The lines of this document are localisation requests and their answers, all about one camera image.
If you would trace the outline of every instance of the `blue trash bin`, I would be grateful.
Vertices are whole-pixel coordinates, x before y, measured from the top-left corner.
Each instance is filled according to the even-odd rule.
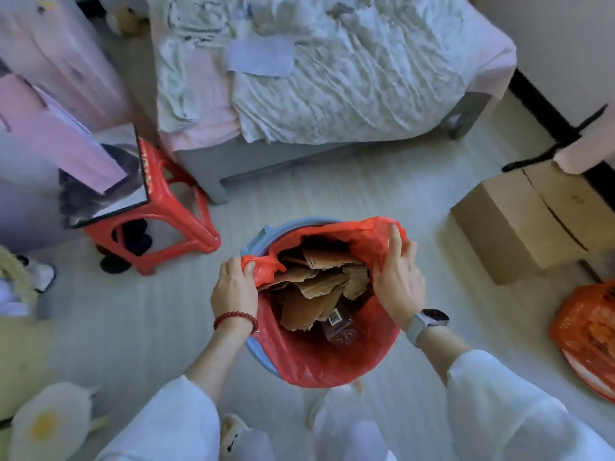
[[[297,228],[302,228],[303,226],[322,226],[329,225],[331,223],[339,223],[344,220],[340,220],[337,218],[326,218],[326,217],[308,217],[308,218],[300,218],[298,220],[289,221],[280,226],[272,227],[265,226],[257,236],[251,240],[246,247],[241,250],[241,255],[258,255],[259,257],[265,255],[269,250],[269,246],[273,244],[273,242],[279,240],[286,233],[289,233]],[[248,341],[245,344],[250,353],[254,356],[254,358],[269,372],[271,372],[276,377],[280,377],[280,373],[278,373],[277,369],[271,362],[271,360],[265,354],[263,347],[254,337],[249,337]]]

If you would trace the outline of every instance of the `red plastic bag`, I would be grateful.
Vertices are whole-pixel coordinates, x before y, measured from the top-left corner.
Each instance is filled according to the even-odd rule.
[[[389,243],[389,225],[397,224],[406,240],[401,225],[387,217],[373,217],[363,221],[349,221],[325,226],[307,226],[284,235],[269,247],[268,255],[246,255],[242,267],[256,261],[255,283],[261,286],[273,281],[277,271],[286,271],[277,255],[297,247],[303,237],[324,235],[344,241],[350,253],[363,261],[370,272],[374,263],[383,263]],[[371,371],[388,353],[399,335],[399,328],[372,296],[353,317],[360,337],[346,347],[335,347],[324,333],[288,331],[279,326],[279,311],[272,309],[267,294],[259,294],[258,326],[255,335],[280,376],[289,384],[307,388],[331,388],[356,380]]]
[[[615,281],[577,288],[549,335],[587,386],[615,403]]]

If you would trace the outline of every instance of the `hand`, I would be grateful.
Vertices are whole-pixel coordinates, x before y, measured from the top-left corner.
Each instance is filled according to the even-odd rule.
[[[250,262],[241,269],[241,258],[233,257],[220,265],[220,278],[211,293],[211,309],[214,317],[225,312],[238,311],[257,316],[258,292],[254,285],[254,267],[256,263]],[[252,330],[252,323],[243,317],[229,317],[220,322],[218,330],[248,331]]]
[[[425,277],[415,265],[418,243],[406,241],[397,225],[389,226],[389,252],[384,265],[374,265],[376,297],[396,325],[407,332],[415,313],[427,307]]]

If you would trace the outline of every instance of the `bed frame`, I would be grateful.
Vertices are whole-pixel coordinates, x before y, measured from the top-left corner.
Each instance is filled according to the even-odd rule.
[[[490,99],[489,94],[466,92],[441,121],[439,128],[447,131],[451,139],[462,138],[472,128]],[[242,136],[237,136],[218,146],[177,150],[174,155],[177,161],[196,179],[211,201],[220,205],[229,200],[228,192],[223,184],[228,178],[255,173],[274,165],[289,165],[310,155],[332,151],[350,144],[351,142],[335,142],[312,146],[280,142],[268,144],[265,141],[248,144]]]

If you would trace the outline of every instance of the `red beaded bracelet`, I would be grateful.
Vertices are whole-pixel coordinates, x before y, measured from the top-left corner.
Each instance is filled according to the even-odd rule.
[[[218,316],[216,320],[213,321],[213,329],[216,330],[216,328],[218,328],[218,325],[220,325],[220,322],[222,322],[225,318],[229,318],[229,317],[247,318],[250,322],[252,322],[252,333],[251,334],[254,334],[258,331],[257,318],[250,315],[247,312],[239,312],[239,311],[224,312],[224,314]]]

